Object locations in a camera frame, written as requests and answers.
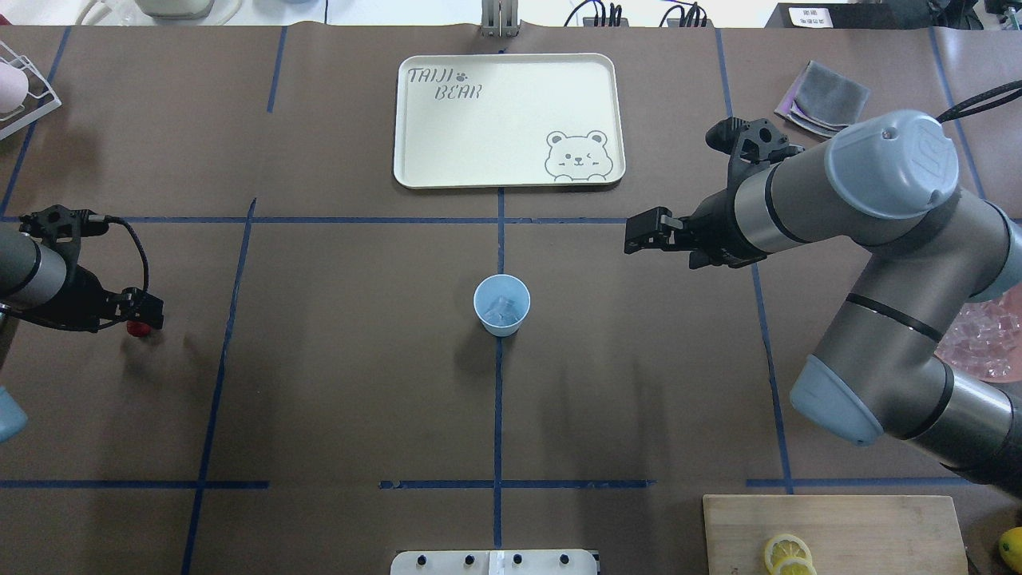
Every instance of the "blue joint cap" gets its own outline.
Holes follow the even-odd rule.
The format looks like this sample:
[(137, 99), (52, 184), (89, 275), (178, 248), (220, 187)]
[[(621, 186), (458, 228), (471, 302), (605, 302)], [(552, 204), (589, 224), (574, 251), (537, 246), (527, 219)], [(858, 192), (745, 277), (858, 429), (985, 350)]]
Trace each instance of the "blue joint cap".
[(1001, 268), (1001, 273), (993, 278), (993, 281), (986, 286), (986, 289), (967, 300), (971, 304), (988, 302), (1000, 298), (1005, 292), (1011, 290), (1016, 283), (1022, 281), (1022, 228), (1013, 222), (1004, 209), (996, 205), (993, 206), (1001, 212), (1001, 217), (1005, 221), (1005, 227), (1008, 228), (1008, 255), (1005, 258), (1005, 266)]
[(29, 417), (7, 393), (7, 389), (0, 387), (0, 443), (17, 435), (28, 423)]
[(884, 434), (855, 392), (815, 355), (807, 358), (789, 397), (799, 414), (855, 445), (872, 445)]
[(838, 132), (824, 158), (831, 187), (849, 205), (883, 220), (921, 215), (958, 186), (955, 144), (922, 111), (901, 109)]

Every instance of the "bear illustration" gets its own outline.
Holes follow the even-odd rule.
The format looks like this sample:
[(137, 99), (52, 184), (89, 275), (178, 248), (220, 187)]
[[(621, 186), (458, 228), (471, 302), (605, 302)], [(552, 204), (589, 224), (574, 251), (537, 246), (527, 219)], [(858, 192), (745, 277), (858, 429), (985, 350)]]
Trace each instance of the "bear illustration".
[(547, 172), (559, 181), (607, 181), (614, 166), (607, 155), (607, 135), (593, 130), (585, 136), (567, 136), (551, 132), (547, 136), (550, 155)]

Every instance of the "lemon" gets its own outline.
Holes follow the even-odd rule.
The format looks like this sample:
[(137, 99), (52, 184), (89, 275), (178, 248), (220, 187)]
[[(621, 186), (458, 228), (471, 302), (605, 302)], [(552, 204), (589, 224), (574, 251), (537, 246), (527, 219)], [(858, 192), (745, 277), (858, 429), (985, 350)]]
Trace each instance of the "lemon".
[(997, 541), (1001, 559), (1016, 573), (1022, 573), (1022, 527), (1009, 529)]
[(763, 546), (763, 564), (766, 571), (774, 572), (774, 568), (788, 558), (804, 559), (810, 566), (812, 565), (812, 554), (805, 541), (792, 535), (791, 533), (781, 533), (776, 535)]
[(817, 575), (812, 563), (800, 557), (789, 557), (774, 567), (771, 575)]

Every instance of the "dish rack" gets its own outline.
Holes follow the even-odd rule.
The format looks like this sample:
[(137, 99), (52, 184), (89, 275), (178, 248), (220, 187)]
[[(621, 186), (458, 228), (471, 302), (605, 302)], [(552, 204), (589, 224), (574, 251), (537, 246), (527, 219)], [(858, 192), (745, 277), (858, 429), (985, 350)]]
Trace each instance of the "dish rack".
[(25, 101), (10, 113), (0, 116), (0, 140), (2, 140), (60, 107), (61, 102), (56, 92), (53, 91), (53, 87), (46, 81), (46, 77), (39, 73), (36, 64), (32, 63), (32, 60), (27, 56), (11, 50), (2, 41), (0, 41), (0, 60), (25, 71), (29, 77), (29, 95)]

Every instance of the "blue tape line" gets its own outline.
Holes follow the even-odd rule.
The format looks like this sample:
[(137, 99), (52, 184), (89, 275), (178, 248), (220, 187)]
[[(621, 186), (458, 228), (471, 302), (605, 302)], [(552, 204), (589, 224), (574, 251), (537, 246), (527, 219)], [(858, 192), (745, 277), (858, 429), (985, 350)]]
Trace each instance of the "blue tape line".
[(728, 115), (734, 115), (731, 109), (731, 84), (728, 82), (728, 64), (724, 55), (724, 36), (719, 28), (714, 28), (716, 34), (716, 59), (721, 62), (721, 85), (724, 86), (724, 108)]
[(194, 481), (4, 480), (0, 489), (194, 489)]
[[(57, 46), (57, 53), (53, 56), (53, 64), (50, 65), (50, 73), (46, 75), (46, 81), (53, 83), (53, 79), (56, 77), (57, 67), (60, 66), (60, 59), (63, 57), (64, 46), (67, 45), (67, 38), (71, 37), (71, 27), (64, 28), (63, 36), (60, 37), (60, 45)], [(25, 155), (29, 152), (29, 144), (32, 143), (32, 136), (36, 133), (36, 124), (33, 122), (29, 126), (29, 130), (25, 133), (25, 140), (21, 141), (21, 149), (17, 152), (17, 159), (14, 161), (14, 169), (10, 173), (10, 180), (7, 182), (7, 190), (4, 192), (3, 200), (0, 201), (0, 213), (7, 212), (7, 205), (10, 203), (10, 198), (14, 194), (14, 186), (17, 184), (17, 176), (21, 173), (21, 164), (25, 162)]]
[(63, 36), (60, 37), (60, 45), (57, 46), (57, 53), (53, 56), (53, 65), (50, 66), (50, 73), (46, 75), (46, 81), (50, 84), (53, 83), (53, 79), (57, 76), (57, 67), (60, 66), (60, 58), (63, 57), (63, 49), (67, 45), (67, 38), (71, 37), (72, 27), (64, 27)]
[(384, 218), (343, 215), (262, 215), (258, 224), (496, 224), (498, 218)]
[(204, 489), (238, 489), (265, 490), (270, 488), (269, 481), (207, 481)]
[(505, 218), (507, 224), (623, 224), (626, 218)]
[[(962, 486), (973, 485), (961, 477), (868, 477), (837, 479), (794, 479), (795, 487), (903, 487), (903, 486)], [(785, 487), (784, 479), (749, 479), (746, 487)]]
[(210, 472), (210, 454), (213, 451), (213, 438), (217, 431), (217, 415), (220, 411), (220, 397), (224, 389), (224, 377), (227, 373), (227, 352), (230, 349), (231, 337), (234, 335), (234, 318), (238, 309), (238, 293), (241, 287), (241, 276), (245, 270), (245, 259), (248, 255), (248, 239), (252, 230), (252, 214), (256, 211), (256, 199), (248, 205), (245, 217), (245, 231), (241, 237), (241, 249), (238, 253), (238, 268), (234, 274), (234, 291), (231, 293), (231, 307), (227, 315), (227, 326), (224, 329), (224, 345), (220, 350), (220, 367), (217, 370), (217, 385), (213, 390), (213, 404), (210, 408), (210, 423), (205, 430), (205, 442), (202, 445), (202, 463), (199, 465), (198, 486), (195, 489), (195, 500), (192, 504), (191, 522), (188, 525), (188, 539), (185, 543), (185, 555), (181, 562), (181, 573), (191, 570), (192, 552), (195, 548), (195, 534), (198, 531), (199, 512), (202, 509), (202, 491)]
[(188, 575), (191, 572), (192, 552), (195, 550), (195, 534), (198, 532), (198, 514), (202, 509), (202, 488), (195, 490), (195, 497), (192, 499), (192, 518), (188, 524), (188, 539), (185, 541), (185, 556), (181, 560), (181, 575)]
[(652, 479), (626, 480), (505, 480), (508, 489), (646, 489), (656, 485)]
[[(951, 97), (951, 86), (947, 82), (947, 74), (944, 71), (944, 60), (940, 56), (940, 47), (937, 46), (937, 34), (934, 32), (933, 27), (930, 27), (930, 49), (933, 51), (933, 57), (937, 62), (937, 76), (940, 78), (940, 87), (944, 90), (944, 99), (947, 100), (947, 107), (955, 106), (955, 99)], [(969, 140), (965, 137), (965, 130), (962, 129), (962, 123), (955, 119), (955, 129), (958, 130), (959, 139), (962, 140), (962, 152), (965, 153), (965, 160), (969, 164), (969, 171), (972, 173), (972, 180), (976, 183), (976, 193), (983, 199), (986, 199), (986, 191), (983, 189), (983, 182), (979, 179), (979, 170), (976, 169), (976, 161), (972, 158), (972, 148), (969, 147)]]
[(494, 389), (494, 548), (504, 544), (501, 488), (504, 482), (504, 340), (497, 340), (496, 378)]
[[(502, 479), (502, 489), (646, 489), (656, 485), (654, 479)], [(381, 481), (382, 490), (399, 491), (404, 489), (493, 489), (494, 482), (489, 479), (473, 480), (426, 480), (426, 481)]]
[(166, 218), (158, 215), (127, 215), (124, 220), (133, 224), (243, 224), (246, 221), (245, 218), (217, 215), (179, 215)]
[[(6, 479), (0, 489), (195, 489), (197, 481), (109, 479)], [(269, 489), (269, 481), (212, 481), (206, 489)]]
[(784, 433), (784, 415), (781, 413), (781, 394), (777, 389), (777, 372), (774, 368), (774, 346), (770, 341), (770, 328), (766, 325), (766, 306), (763, 303), (762, 284), (759, 282), (759, 266), (752, 263), (752, 286), (756, 293), (756, 314), (759, 316), (759, 333), (766, 350), (766, 373), (770, 377), (771, 398), (774, 402), (774, 427), (777, 430), (777, 445), (781, 452), (781, 472), (784, 474), (785, 491), (794, 493), (791, 480), (791, 464), (788, 460), (788, 442)]
[(287, 27), (280, 27), (280, 43), (277, 44), (277, 62), (273, 66), (273, 82), (270, 84), (270, 101), (266, 110), (273, 113), (273, 104), (277, 101), (277, 81), (280, 80), (280, 63), (284, 60), (284, 44), (287, 42)]
[(492, 489), (494, 487), (494, 482), (489, 479), (480, 480), (427, 480), (427, 481), (399, 481), (394, 483), (392, 481), (381, 481), (380, 489), (386, 490), (400, 490), (400, 489)]

